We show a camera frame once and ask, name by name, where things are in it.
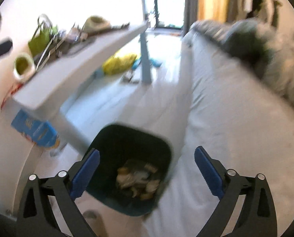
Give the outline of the black trash bin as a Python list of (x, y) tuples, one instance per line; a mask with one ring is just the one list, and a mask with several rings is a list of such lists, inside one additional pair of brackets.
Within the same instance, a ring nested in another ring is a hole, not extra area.
[(172, 150), (161, 137), (126, 125), (105, 126), (90, 149), (100, 153), (86, 191), (127, 216), (144, 216), (160, 199), (172, 161)]

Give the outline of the green slipper near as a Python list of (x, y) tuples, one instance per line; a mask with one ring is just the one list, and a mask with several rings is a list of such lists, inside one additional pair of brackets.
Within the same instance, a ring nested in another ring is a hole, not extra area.
[(36, 73), (33, 58), (28, 53), (20, 53), (14, 61), (13, 75), (19, 83), (26, 83)]

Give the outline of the green slipper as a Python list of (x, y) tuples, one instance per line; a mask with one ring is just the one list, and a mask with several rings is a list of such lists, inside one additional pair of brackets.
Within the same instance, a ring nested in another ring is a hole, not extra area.
[(110, 22), (99, 16), (90, 16), (83, 25), (82, 31), (85, 33), (94, 33), (111, 28)]
[(33, 58), (28, 53), (20, 53), (14, 61), (13, 75), (19, 83), (26, 83), (36, 73)]

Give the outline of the green gift bag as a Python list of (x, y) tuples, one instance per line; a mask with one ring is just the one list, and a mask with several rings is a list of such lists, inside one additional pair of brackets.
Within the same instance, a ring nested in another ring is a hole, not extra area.
[(58, 27), (53, 25), (45, 14), (38, 17), (37, 24), (31, 40), (27, 43), (33, 57), (43, 52), (51, 38), (58, 32)]

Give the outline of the light blue side table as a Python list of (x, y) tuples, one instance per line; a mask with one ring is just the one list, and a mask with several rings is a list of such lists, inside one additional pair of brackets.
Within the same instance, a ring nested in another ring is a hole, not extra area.
[(145, 83), (151, 83), (145, 43), (147, 28), (148, 24), (144, 22), (131, 26), (127, 30), (98, 36), (93, 44), (75, 56), (60, 58), (42, 69), (13, 96), (13, 100), (34, 118), (49, 121), (60, 137), (81, 155), (85, 154), (91, 140), (67, 120), (60, 110), (61, 106), (103, 62), (138, 35), (143, 42), (141, 45), (142, 80)]

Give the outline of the blue cardboard box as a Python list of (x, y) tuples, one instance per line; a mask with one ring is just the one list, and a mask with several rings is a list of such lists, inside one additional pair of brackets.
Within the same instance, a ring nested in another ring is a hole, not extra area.
[(56, 149), (60, 144), (59, 134), (48, 121), (35, 119), (24, 110), (17, 113), (11, 126), (39, 147)]

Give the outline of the green slipper far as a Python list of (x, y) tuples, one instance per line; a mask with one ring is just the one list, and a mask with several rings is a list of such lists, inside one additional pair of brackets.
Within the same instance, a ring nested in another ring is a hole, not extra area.
[(85, 33), (94, 33), (111, 28), (110, 22), (99, 16), (90, 16), (83, 25), (82, 31)]

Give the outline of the yellow plastic bag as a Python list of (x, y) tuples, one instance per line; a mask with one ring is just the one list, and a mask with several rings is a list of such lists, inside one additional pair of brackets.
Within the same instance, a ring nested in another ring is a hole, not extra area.
[(115, 75), (123, 73), (131, 69), (136, 59), (136, 54), (126, 54), (123, 56), (114, 54), (102, 64), (103, 73), (104, 75)]

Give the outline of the bed with grey sheet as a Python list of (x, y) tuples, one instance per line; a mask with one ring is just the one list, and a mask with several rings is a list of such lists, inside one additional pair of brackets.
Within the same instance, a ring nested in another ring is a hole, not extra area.
[(282, 236), (294, 220), (294, 109), (197, 32), (182, 43), (192, 95), (185, 144), (142, 236), (196, 236), (212, 215), (218, 199), (195, 163), (198, 146), (242, 176), (265, 175)]

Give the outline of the small grey toy on floor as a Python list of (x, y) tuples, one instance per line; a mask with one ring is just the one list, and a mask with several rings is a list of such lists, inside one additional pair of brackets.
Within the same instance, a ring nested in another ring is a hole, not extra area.
[(140, 80), (135, 78), (135, 71), (130, 70), (130, 71), (126, 71), (121, 78), (121, 82), (125, 83), (125, 84), (139, 84)]

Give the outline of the blue patterned fleece blanket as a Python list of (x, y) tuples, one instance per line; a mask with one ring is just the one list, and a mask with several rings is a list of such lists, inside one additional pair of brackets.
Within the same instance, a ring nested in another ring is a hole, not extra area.
[(201, 20), (191, 29), (223, 52), (247, 62), (263, 84), (294, 107), (294, 36), (256, 19), (233, 24)]

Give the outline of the grey curtain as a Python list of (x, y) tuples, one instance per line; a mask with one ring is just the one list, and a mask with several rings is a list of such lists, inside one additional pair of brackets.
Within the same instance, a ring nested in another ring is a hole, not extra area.
[(198, 0), (185, 0), (184, 18), (182, 32), (185, 36), (191, 25), (197, 21)]

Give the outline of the hanging clothes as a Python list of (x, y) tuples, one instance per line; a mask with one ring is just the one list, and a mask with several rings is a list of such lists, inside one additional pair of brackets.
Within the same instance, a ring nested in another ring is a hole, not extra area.
[(280, 0), (228, 0), (226, 22), (257, 18), (274, 28), (279, 26)]

